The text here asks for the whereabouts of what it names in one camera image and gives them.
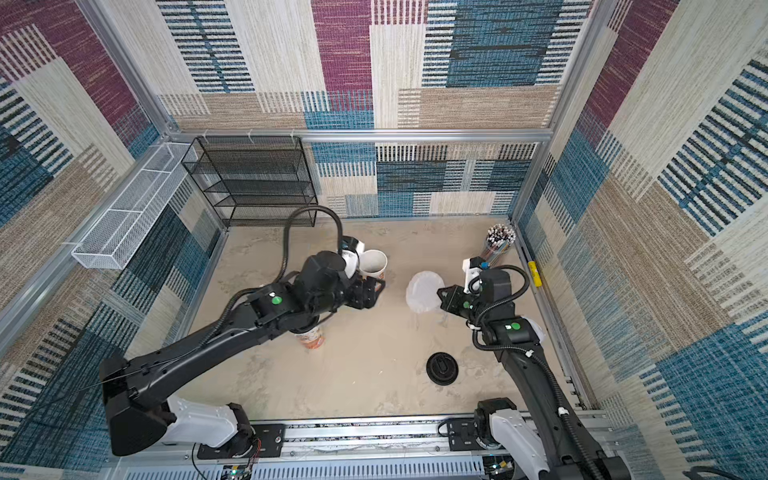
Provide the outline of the white mesh wall basket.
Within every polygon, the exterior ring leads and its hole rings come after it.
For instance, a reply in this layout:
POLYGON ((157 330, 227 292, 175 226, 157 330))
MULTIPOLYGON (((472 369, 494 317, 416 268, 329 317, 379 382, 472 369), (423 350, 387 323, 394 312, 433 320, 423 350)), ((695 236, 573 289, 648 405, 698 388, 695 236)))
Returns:
POLYGON ((165 143, 149 157, 72 251, 86 269, 122 270, 182 183, 184 143, 165 143))

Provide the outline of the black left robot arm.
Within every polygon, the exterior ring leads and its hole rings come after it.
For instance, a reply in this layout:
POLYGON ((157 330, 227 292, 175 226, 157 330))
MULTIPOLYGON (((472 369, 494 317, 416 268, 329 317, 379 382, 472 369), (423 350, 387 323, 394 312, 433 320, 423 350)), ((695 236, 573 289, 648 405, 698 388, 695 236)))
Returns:
POLYGON ((114 355, 104 360, 99 378, 112 454, 125 457, 171 442, 197 443, 227 458, 251 455, 256 433, 241 405, 213 407, 187 402, 176 393, 245 350, 285 333, 313 330, 342 307, 373 308, 386 283, 362 277, 342 231, 332 209, 298 208, 285 222, 281 267, 273 282, 238 291, 215 322, 167 347, 132 359, 114 355), (308 257, 300 271, 288 272, 290 229, 300 215, 311 212, 334 221, 335 248, 308 257))

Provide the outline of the yellow marker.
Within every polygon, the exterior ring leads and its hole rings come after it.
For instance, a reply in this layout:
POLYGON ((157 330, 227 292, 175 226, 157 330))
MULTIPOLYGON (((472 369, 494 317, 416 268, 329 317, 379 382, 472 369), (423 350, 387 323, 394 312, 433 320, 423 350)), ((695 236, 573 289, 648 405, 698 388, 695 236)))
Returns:
POLYGON ((538 269, 538 265, 535 261, 531 260, 527 263, 532 282, 536 288, 541 288, 543 285, 542 278, 538 269))

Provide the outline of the paper milk tea cup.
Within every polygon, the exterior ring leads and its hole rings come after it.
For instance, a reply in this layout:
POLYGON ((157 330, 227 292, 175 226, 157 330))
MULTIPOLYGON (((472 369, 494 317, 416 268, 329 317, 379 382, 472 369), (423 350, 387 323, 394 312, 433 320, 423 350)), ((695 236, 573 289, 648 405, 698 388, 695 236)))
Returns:
POLYGON ((321 347, 325 341, 321 326, 315 326, 305 332, 296 333, 295 337, 303 347, 310 350, 321 347))
POLYGON ((359 256, 359 270, 363 276, 383 280, 387 266, 388 257, 380 250, 366 250, 359 256))

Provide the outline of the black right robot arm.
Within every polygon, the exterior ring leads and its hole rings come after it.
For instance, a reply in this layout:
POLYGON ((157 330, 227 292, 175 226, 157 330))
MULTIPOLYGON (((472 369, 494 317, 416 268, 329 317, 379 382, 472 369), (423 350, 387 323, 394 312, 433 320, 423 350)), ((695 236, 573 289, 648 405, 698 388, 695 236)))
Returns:
POLYGON ((628 479, 629 468, 593 438, 546 360, 543 333, 515 312, 530 287, 524 269, 463 262, 465 282, 438 290, 441 309, 465 320, 473 346, 492 353, 517 386, 530 415, 504 399, 479 403, 475 430, 484 447, 498 445, 526 479, 628 479))

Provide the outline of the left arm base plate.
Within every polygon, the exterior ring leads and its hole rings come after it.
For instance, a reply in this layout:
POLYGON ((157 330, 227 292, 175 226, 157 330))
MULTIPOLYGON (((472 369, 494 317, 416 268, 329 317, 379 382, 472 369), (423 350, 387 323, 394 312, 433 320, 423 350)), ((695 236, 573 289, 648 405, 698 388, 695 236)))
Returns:
POLYGON ((285 430, 285 424, 251 425, 244 432, 236 433, 220 447, 200 445, 195 459, 276 458, 281 455, 285 430))

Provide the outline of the black cup lid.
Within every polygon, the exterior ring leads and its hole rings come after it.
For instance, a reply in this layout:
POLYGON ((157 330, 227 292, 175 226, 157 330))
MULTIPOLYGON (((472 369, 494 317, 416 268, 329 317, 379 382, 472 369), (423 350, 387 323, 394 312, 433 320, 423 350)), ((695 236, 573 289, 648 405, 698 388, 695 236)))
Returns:
POLYGON ((425 365, 428 378, 438 386, 448 386, 456 381, 459 365, 453 356, 446 352, 432 354, 425 365))

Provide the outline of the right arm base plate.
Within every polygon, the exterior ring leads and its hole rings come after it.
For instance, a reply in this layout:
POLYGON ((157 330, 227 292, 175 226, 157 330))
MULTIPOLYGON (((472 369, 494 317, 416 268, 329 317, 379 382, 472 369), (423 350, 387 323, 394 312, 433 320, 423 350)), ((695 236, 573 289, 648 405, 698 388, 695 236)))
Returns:
POLYGON ((442 421, 438 434, 448 439, 451 451, 480 451, 499 448, 487 425, 473 418, 453 417, 442 421))

